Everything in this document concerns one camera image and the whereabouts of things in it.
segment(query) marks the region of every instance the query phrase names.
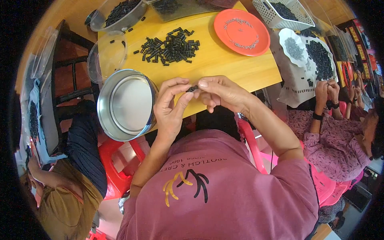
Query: hand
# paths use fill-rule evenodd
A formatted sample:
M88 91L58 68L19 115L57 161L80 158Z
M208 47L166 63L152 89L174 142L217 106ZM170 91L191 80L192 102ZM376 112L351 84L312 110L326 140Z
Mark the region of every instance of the hand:
M157 137L167 143L172 143L180 132L184 110L194 96L193 93L184 93L175 106L175 95L187 91L190 87L187 78L173 78L161 84L153 112L158 127Z
M334 79L329 80L327 86L327 93L330 95L333 104L338 104L339 102L339 91L340 87L337 82Z
M349 91L349 99L353 103L353 99L355 98L355 86L353 86L353 85L350 86L348 91Z
M328 83L327 81L318 81L316 88L314 89L315 95L316 95L316 108L323 111L323 108L327 104L327 87Z
M36 156L32 156L32 157L29 158L28 169L29 169L29 171L31 172L32 175L35 172L40 170L40 165L39 165L39 162L38 162Z
M249 102L253 95L226 76L207 76L199 80L200 96L207 110L213 113L214 107L221 105L235 113L248 114Z
M357 80L358 81L360 81L360 80L362 81L361 72L359 70L357 70L356 73L358 75Z

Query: floral shirt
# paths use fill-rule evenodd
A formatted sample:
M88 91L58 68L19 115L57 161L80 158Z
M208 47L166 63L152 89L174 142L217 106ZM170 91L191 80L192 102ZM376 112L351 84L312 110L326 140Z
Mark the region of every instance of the floral shirt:
M330 179L355 179L370 164L355 135L363 134L362 123L335 120L325 114L320 134L310 132L312 111L288 111L289 127L304 143L304 156Z

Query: orange plate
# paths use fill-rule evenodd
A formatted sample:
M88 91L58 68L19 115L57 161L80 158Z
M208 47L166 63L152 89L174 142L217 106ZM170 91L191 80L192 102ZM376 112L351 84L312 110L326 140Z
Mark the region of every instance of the orange plate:
M215 18L214 27L220 40L242 55L263 55L271 43L264 24L257 17L242 10L221 11Z

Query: black wristband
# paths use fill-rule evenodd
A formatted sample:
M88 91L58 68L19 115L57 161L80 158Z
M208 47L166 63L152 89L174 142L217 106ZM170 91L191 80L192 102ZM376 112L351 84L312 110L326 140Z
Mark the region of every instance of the black wristband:
M316 119L316 120L319 120L319 121L323 120L323 116L317 115L316 113L313 113L312 117L313 117L313 119Z
M340 106L340 103L337 103L337 104L332 103L332 108L333 109L338 109L339 106Z

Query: plastic lid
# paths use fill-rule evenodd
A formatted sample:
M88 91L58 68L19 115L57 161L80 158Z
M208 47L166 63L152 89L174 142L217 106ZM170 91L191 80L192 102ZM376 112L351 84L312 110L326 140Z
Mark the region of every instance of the plastic lid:
M121 31L110 31L92 47L87 59L88 76L101 83L119 71L127 60L128 45Z
M58 30L48 27L44 37L37 49L35 60L33 61L31 78L41 78L47 66L48 59L51 56L55 46Z

